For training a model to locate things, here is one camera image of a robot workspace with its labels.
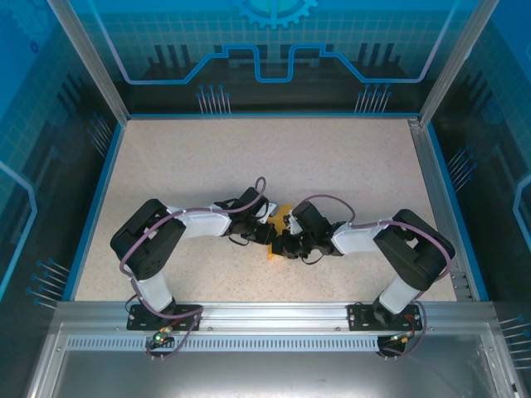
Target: metal base plate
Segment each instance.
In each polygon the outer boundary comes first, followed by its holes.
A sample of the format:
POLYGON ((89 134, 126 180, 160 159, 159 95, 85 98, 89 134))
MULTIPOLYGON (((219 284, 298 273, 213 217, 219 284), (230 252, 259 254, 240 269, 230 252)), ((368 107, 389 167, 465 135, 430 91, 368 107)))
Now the metal base plate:
POLYGON ((420 310, 416 305, 408 305, 404 308, 400 317, 390 325, 389 328, 385 328, 374 317, 374 310, 371 304, 354 304, 347 306, 348 315, 348 329, 351 332, 374 332, 390 330, 397 332, 408 332, 412 329, 412 325, 404 317, 406 315, 412 315, 415 320, 415 330, 422 330, 422 320, 420 310))
MULTIPOLYGON (((199 309, 200 305, 180 304, 175 308, 173 314, 187 313, 195 309, 199 309)), ((187 331, 192 325, 194 317, 188 317, 173 326, 173 331, 187 331)), ((149 312, 142 304, 135 304, 129 310, 129 318, 127 320, 127 330, 148 330, 157 331, 160 328, 167 326, 171 319, 161 319, 151 312, 149 312)), ((193 330, 199 330, 199 323, 197 322, 193 330)))

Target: blue wall panel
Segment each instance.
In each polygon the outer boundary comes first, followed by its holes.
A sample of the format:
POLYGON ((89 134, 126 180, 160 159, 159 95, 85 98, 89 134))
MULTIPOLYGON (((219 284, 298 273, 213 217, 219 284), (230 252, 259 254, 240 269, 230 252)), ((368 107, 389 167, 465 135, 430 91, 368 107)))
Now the blue wall panel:
POLYGON ((0 55, 0 396, 14 397, 61 299, 117 123, 46 1, 0 2, 0 55))
POLYGON ((474 6, 472 0, 74 2, 131 112, 193 114, 210 113, 197 100, 207 105, 201 85, 226 87, 236 112, 416 112, 474 6), (366 109, 372 95, 378 107, 366 109))
POLYGON ((531 318, 530 17, 530 2, 500 0, 433 120, 502 320, 531 318))

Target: enclosure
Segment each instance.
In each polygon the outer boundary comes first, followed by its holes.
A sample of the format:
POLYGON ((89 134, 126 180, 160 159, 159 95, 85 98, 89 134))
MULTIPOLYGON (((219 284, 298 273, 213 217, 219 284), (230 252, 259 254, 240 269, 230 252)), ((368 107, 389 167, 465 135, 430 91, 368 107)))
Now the enclosure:
POLYGON ((1 395, 528 396, 529 16, 524 0, 0 2, 1 395), (275 203, 335 195, 358 224, 407 208, 453 244, 414 355, 352 328, 349 306, 396 273, 381 252, 305 265, 209 236, 163 271, 199 326, 150 361, 113 234, 149 199, 208 206, 260 176, 275 203))

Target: blue border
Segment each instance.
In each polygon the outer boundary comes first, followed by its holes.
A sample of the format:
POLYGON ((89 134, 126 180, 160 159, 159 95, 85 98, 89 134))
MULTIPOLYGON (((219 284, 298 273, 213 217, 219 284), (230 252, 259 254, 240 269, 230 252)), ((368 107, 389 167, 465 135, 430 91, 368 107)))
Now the blue border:
POLYGON ((101 170, 100 180, 94 192, 92 204, 90 205, 89 215, 86 217, 85 228, 81 234, 80 243, 77 246, 76 256, 72 263, 72 268, 68 280, 66 281, 65 291, 63 292, 63 300, 71 301, 76 295, 77 286, 80 282, 81 271, 85 266, 86 256, 89 254, 89 247, 94 235, 96 223, 100 217, 101 207, 105 199, 105 193, 109 186, 110 176, 112 175, 116 158, 118 157, 119 146, 122 144, 125 129, 120 124, 114 129, 113 139, 109 146, 110 156, 105 159, 105 163, 101 170))
POLYGON ((30 207, 32 208, 32 212, 27 218, 26 225, 24 226, 24 229, 22 230, 22 233, 20 235, 20 239, 18 240, 17 247, 15 247, 15 251, 13 252, 11 259, 9 260, 9 265, 7 266, 6 273, 2 277, 2 282, 0 283, 0 302, 2 302, 3 295, 6 293, 7 286, 9 285, 9 281, 11 280, 15 267, 17 266, 17 262, 20 257, 20 254, 22 253, 22 249, 24 248, 27 237, 30 235, 30 231, 32 230, 33 222, 37 217, 37 199, 35 198, 33 186, 30 182, 26 181, 26 178, 14 172, 6 163, 2 161, 0 161, 0 170, 4 171, 9 177, 15 180, 18 185, 20 185, 26 190, 30 201, 30 207))
POLYGON ((360 119, 370 118, 374 119, 377 116, 379 119, 408 119, 408 118, 417 118, 418 113, 416 112, 389 112, 387 114, 374 114, 367 112, 296 112, 296 113, 282 113, 282 112, 273 112, 273 113, 263 113, 263 114, 245 114, 245 113, 236 113, 236 114, 131 114, 131 119, 245 119, 245 118, 343 118, 345 116, 353 116, 360 119))
POLYGON ((475 257, 474 248, 472 247, 472 242, 466 230, 465 220, 463 219, 463 214, 461 213, 461 208, 459 207, 459 202, 457 201, 457 195, 455 194, 454 187, 451 185, 450 174, 446 168, 445 160, 442 156, 441 146, 439 145, 439 140, 437 139, 435 130, 431 122, 428 124, 428 132, 430 134, 431 143, 435 150, 435 155, 437 157, 437 162, 439 163, 439 169, 441 170, 442 178, 446 185, 446 190, 448 192, 448 197, 450 198, 451 209, 455 214, 455 219, 457 220, 457 226, 461 233, 461 238, 463 240, 463 246, 465 247, 466 256, 470 263, 470 271, 472 272, 472 281, 475 284, 475 287, 478 291, 478 296, 481 301, 489 301, 489 294, 485 287, 485 282, 481 276, 480 265, 478 260, 475 257))

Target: beige tabletop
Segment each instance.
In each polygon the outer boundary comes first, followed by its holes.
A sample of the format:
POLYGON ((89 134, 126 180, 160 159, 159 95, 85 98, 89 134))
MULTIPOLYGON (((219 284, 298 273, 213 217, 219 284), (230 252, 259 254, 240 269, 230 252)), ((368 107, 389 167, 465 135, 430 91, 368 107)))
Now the beige tabletop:
MULTIPOLYGON (((206 206, 241 195, 267 178, 266 196, 296 205, 315 193, 342 197, 356 222, 409 208, 435 226, 405 119, 135 120, 128 123, 76 300, 126 300, 129 282, 109 246, 112 235, 150 198, 167 206, 206 206)), ((330 221, 340 204, 314 204, 330 221)), ((177 301, 338 302, 374 300, 394 276, 380 253, 267 259, 264 246, 226 237, 179 242, 164 274, 177 301)), ((455 301, 449 278, 425 300, 455 301)))

